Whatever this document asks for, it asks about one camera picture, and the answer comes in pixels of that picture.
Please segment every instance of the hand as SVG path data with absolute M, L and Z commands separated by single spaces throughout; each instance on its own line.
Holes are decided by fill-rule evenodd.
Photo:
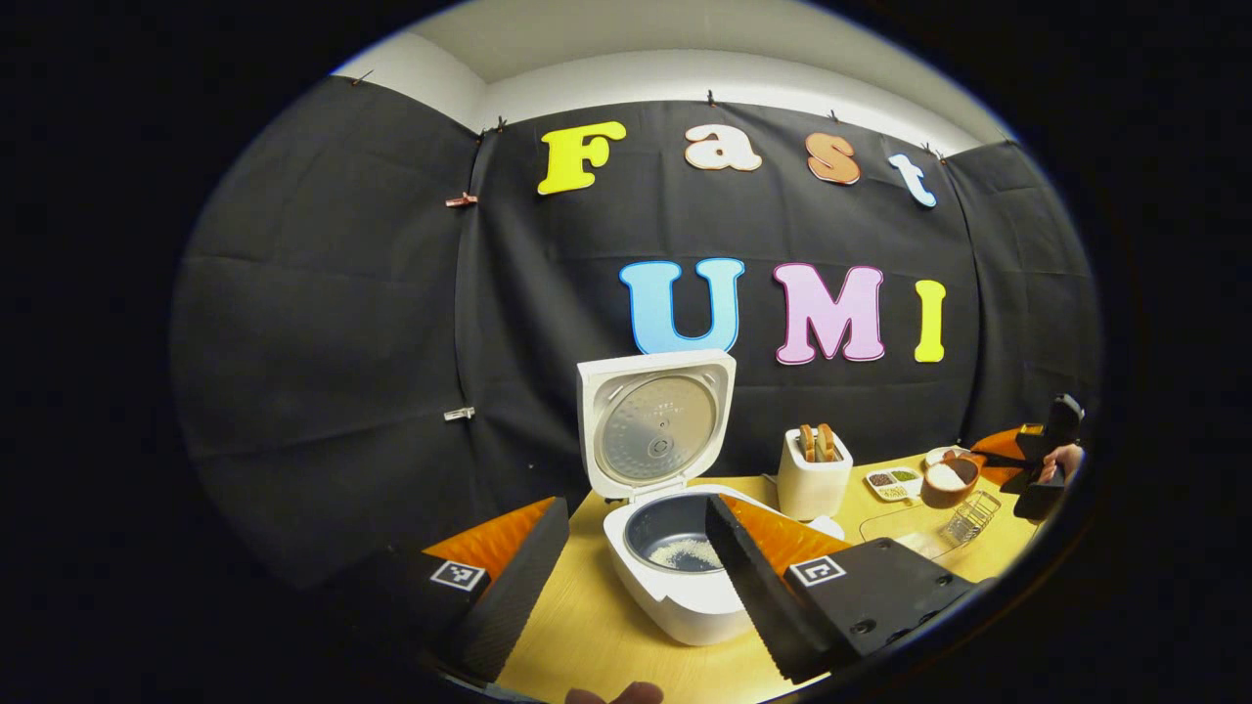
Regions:
M 1043 458 L 1043 472 L 1039 474 L 1040 482 L 1052 481 L 1057 474 L 1057 465 L 1065 468 L 1065 484 L 1074 477 L 1078 467 L 1083 463 L 1083 448 L 1077 445 L 1062 445 Z
M 636 681 L 608 704 L 661 704 L 664 699 L 660 686 L 650 681 Z M 565 695 L 565 704 L 605 704 L 605 700 L 585 689 L 571 689 Z

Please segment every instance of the ceiling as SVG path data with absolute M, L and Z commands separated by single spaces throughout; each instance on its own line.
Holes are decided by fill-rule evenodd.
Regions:
M 487 84 L 605 54 L 736 51 L 808 64 L 905 98 L 979 139 L 1008 132 L 885 39 L 796 0 L 472 0 L 408 29 Z

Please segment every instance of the finger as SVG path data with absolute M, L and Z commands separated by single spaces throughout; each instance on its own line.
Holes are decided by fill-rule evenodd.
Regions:
M 631 683 L 612 704 L 661 704 L 665 694 L 650 681 Z
M 565 704 L 605 704 L 605 700 L 586 689 L 571 689 L 565 695 Z

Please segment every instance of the blue letter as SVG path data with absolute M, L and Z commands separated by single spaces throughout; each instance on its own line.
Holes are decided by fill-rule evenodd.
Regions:
M 709 282 L 712 324 L 700 337 L 682 337 L 674 327 L 674 282 L 682 276 L 682 268 L 674 262 L 640 262 L 622 267 L 618 276 L 630 288 L 635 346 L 645 355 L 687 349 L 730 352 L 739 337 L 735 279 L 744 269 L 739 259 L 705 259 L 696 264 L 696 273 Z
M 918 199 L 918 203 L 921 203 L 926 208 L 935 207 L 936 200 L 934 193 L 930 193 L 921 185 L 921 179 L 925 177 L 925 174 L 921 173 L 921 169 L 914 167 L 913 162 L 910 162 L 904 154 L 896 154 L 895 157 L 888 159 L 888 162 L 890 162 L 893 167 L 900 169 L 900 175 L 904 177 L 904 185 L 909 187 L 909 193 Z

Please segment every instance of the rice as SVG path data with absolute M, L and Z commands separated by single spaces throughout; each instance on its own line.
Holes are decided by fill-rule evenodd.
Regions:
M 647 559 L 657 565 L 665 565 L 676 570 L 679 567 L 679 559 L 684 556 L 695 557 L 706 565 L 721 569 L 721 560 L 717 559 L 717 552 L 712 549 L 712 544 L 707 540 L 694 540 L 690 537 L 662 545 L 654 550 Z

